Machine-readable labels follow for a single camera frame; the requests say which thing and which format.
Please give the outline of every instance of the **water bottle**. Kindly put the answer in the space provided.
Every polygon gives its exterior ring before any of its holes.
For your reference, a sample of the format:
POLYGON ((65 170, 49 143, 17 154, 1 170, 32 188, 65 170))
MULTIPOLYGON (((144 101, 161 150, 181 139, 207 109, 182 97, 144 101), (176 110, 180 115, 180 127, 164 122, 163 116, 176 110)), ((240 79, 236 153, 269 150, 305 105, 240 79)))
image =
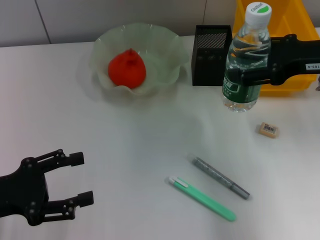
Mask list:
POLYGON ((257 102, 261 85, 242 86, 228 76, 228 69, 253 69, 267 66, 271 48, 267 29, 272 9, 266 3, 253 2, 246 7, 245 23, 235 35, 226 58, 222 86, 223 104, 233 112, 246 112, 257 102))

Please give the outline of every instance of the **mint green pen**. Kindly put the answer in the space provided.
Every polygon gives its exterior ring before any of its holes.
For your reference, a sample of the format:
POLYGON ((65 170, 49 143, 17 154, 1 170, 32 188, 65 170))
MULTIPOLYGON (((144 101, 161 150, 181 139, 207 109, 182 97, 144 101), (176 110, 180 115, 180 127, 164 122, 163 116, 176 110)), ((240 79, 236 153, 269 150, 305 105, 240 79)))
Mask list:
POLYGON ((182 190, 193 199, 197 200, 199 203, 203 204, 210 210, 219 214, 221 217, 227 219, 230 222, 236 220, 236 215, 227 209, 225 206, 221 205, 217 201, 213 200, 211 197, 205 195, 203 192, 196 189, 194 186, 190 185, 186 181, 179 177, 171 176, 169 177, 169 183, 171 183, 176 188, 182 190))

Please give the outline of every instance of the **black pen holder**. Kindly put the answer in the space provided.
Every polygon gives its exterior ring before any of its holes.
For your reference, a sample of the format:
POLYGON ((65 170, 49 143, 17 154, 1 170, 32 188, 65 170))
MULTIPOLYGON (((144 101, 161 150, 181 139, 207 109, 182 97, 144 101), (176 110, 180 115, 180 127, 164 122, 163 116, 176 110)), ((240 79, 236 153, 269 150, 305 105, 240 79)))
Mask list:
POLYGON ((230 25, 197 25, 191 71, 193 86, 222 86, 232 41, 230 25))

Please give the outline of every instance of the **white bottle cap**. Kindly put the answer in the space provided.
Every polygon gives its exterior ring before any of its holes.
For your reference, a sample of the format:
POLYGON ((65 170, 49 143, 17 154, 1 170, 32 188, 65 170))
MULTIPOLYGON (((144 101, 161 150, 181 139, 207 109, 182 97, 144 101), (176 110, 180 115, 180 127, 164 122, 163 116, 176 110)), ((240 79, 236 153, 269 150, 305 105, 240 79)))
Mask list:
POLYGON ((246 7, 245 22, 254 28, 266 28, 271 18, 271 6, 264 2, 253 2, 246 7))

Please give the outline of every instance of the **silver marker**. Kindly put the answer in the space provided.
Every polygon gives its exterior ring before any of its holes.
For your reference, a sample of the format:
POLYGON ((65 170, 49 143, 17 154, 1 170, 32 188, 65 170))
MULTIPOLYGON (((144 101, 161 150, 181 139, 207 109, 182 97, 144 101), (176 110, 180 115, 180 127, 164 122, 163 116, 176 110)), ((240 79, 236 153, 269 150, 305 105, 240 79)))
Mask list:
POLYGON ((193 156, 191 159, 191 162, 193 165, 204 171, 206 174, 208 174, 213 179, 217 180, 219 183, 233 191, 234 193, 238 194, 243 199, 248 199, 250 193, 248 193, 246 190, 244 190, 242 187, 240 187, 238 184, 236 184, 234 181, 227 178, 225 175, 223 175, 221 172, 210 166, 208 163, 203 161, 201 158, 197 156, 193 156))

